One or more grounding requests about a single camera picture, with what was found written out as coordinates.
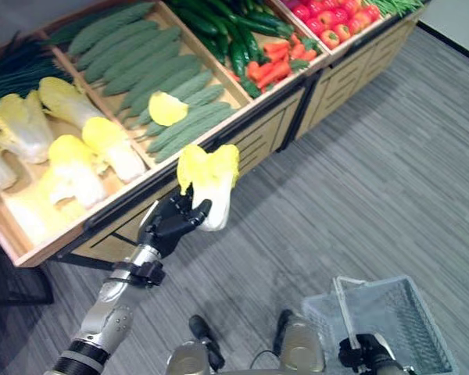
black cable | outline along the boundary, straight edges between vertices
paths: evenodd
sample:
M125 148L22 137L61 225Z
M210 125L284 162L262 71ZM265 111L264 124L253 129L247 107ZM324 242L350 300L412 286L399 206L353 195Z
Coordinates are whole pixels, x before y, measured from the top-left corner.
M250 366L249 366L250 370L253 368L253 365L256 364L257 359L259 359L259 357L264 353L271 353L272 355L274 355L275 358L278 358L278 356L272 350L270 350L270 349L262 350L261 352L257 353L257 355L255 356L253 361L250 363Z

gray carpet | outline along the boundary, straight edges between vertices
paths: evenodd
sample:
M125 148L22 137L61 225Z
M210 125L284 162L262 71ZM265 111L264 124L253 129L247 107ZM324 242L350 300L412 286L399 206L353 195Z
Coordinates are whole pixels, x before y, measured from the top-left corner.
M469 60L416 30L386 73L239 182L226 230L190 234L165 263L108 375L163 373L194 313L227 368L246 368L279 311L332 277L400 274L469 374ZM0 309L0 374L48 369L107 274L47 269L54 305Z

orange carrot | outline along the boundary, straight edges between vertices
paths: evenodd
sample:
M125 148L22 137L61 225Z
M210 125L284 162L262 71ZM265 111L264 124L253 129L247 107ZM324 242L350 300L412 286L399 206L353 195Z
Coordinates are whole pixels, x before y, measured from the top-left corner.
M290 36L290 42L292 45L300 45L302 43L295 33Z
M251 61L247 65L247 77L255 80L254 74L257 75L257 70L259 70L259 64L257 61Z
M273 70L274 64L272 62L267 62L264 65L261 65L260 68L256 71L253 72L253 78L255 80L260 80L262 77L264 77L266 74L268 74L271 70Z
M282 60L285 55L288 54L288 49L280 49L278 51L274 51L272 53L267 53L266 56L270 58L272 63Z
M303 44L296 45L292 50L290 51L290 57L292 59L300 59L302 55L306 52L306 47L304 47Z
M236 74L228 70L229 74L233 77L233 79L237 82L240 82L240 77L238 77Z
M304 54L302 56L300 56L300 59L306 60L306 61L311 61L316 56L318 56L318 53L315 50L310 49L309 51L304 52Z
M282 41L279 43L266 43L264 45L264 51L266 53L273 53L284 48L290 48L290 43L288 41Z
M288 76L291 72L292 69L290 68L290 64L288 62L278 62L274 65L274 68L266 76L262 77L260 81L257 82L257 87L263 88L268 84L272 84L279 78Z

shopping basket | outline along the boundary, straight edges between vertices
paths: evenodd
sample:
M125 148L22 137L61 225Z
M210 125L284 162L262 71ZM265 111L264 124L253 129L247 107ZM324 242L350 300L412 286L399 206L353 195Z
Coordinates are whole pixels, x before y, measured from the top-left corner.
M345 289L344 283L355 287ZM381 334L396 360L402 366L412 366L417 375L459 373L428 307L408 276L375 282L336 277L330 294L304 299L303 313L316 327L327 373L353 373L338 361L339 342L345 338L356 340L356 334L373 333Z

tomato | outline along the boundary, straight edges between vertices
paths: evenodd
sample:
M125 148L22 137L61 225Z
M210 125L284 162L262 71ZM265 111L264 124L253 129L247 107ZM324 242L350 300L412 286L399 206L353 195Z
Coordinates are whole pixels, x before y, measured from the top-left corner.
M316 17L318 14L326 10L323 3L317 2L316 0L311 0L307 5L307 8L310 10L311 17Z
M316 36L319 36L326 30L325 25L323 25L320 21L315 18L309 18L306 22L306 25Z
M335 23L346 23L349 19L349 15L344 9L335 8L332 10L332 13L334 13Z
M347 27L349 28L351 35L359 34L361 32L361 22L356 18L349 20Z
M378 18L381 16L381 11L376 5L367 6L365 8L365 12L368 14L368 16L370 16L372 22L378 20Z
M300 20L302 20L303 22L306 22L311 16L310 10L305 5L302 5L302 4L294 6L292 8L292 13L294 13L295 16L299 18Z
M347 41L351 37L351 33L349 32L349 28L343 23L335 25L334 26L334 32L337 34L338 39L340 40L341 43L343 41Z
M359 20L361 22L361 29L366 29L368 25L372 23L372 19L364 10L360 10L357 14L355 14L353 19Z
M320 14L318 14L318 21L320 21L324 26L325 29L331 28L335 24L335 16L329 10L324 10Z
M340 43L338 35L332 30L325 30L323 33L321 33L320 39L330 49L334 49Z
M347 12L349 17L352 17L358 11L358 4L356 0L346 0L344 4L342 4L342 8Z
M323 0L321 4L323 4L323 6L325 7L325 10L330 10L330 9L338 7L337 0Z

